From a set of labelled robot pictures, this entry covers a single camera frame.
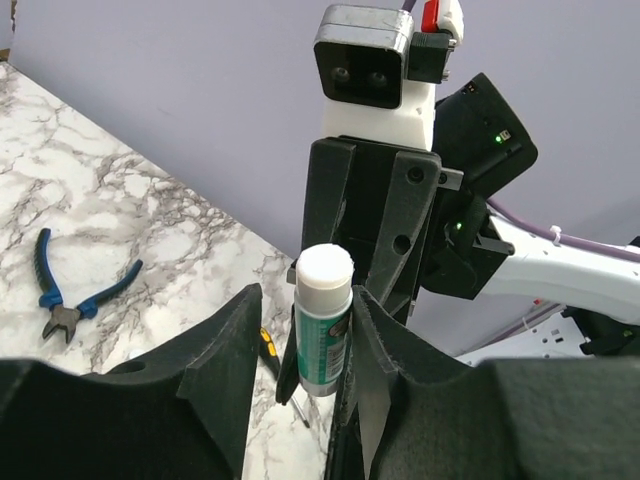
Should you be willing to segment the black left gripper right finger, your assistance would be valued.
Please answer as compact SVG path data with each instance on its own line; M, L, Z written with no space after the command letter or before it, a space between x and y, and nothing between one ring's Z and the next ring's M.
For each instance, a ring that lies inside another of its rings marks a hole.
M355 401L329 479L635 479L639 345L596 359L467 366L354 292Z

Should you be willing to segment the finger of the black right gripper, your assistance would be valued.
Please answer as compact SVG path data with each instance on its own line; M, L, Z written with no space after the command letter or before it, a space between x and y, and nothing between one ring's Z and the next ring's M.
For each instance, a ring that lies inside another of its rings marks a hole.
M430 152L395 155L367 290L391 315L406 313L414 294L424 225L441 173Z
M355 145L335 137L316 140L310 149L300 250L336 237ZM276 384L276 402L285 405L300 384L294 307L291 329Z

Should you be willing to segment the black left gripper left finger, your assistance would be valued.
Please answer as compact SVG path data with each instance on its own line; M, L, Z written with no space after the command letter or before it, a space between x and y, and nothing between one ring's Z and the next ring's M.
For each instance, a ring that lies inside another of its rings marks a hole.
M238 479L262 318L250 284L214 315L104 374L1 363L5 479Z

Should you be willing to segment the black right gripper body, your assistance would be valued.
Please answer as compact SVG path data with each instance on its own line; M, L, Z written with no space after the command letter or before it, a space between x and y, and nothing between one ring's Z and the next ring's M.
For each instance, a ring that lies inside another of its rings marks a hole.
M336 235L339 243L346 247L355 260L354 283L367 289L367 278L379 234L395 155L400 151L428 151L362 139L344 140L354 144L356 149L345 189L343 212ZM459 190L462 179L463 173L461 171L445 168L441 164L436 193L440 189ZM427 217L427 223L424 225L424 244L411 304L403 315L390 314L397 320L407 319L415 305L418 293L419 271L422 266L424 245L436 193Z

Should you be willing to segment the green white glue stick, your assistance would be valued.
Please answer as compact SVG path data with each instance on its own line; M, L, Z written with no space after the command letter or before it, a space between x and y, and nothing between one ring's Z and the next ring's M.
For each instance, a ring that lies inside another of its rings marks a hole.
M343 371L354 263L342 247L325 243L301 252L296 263L294 318L299 379L314 397L337 391Z

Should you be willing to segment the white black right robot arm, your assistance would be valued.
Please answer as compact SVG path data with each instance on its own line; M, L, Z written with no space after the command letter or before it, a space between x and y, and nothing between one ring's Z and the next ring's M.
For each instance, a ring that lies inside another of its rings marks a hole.
M327 102L307 174L302 245L336 244L352 277L405 322L420 290L526 295L639 321L639 252L535 230L492 196L537 149L484 74L442 100L406 82L395 109Z

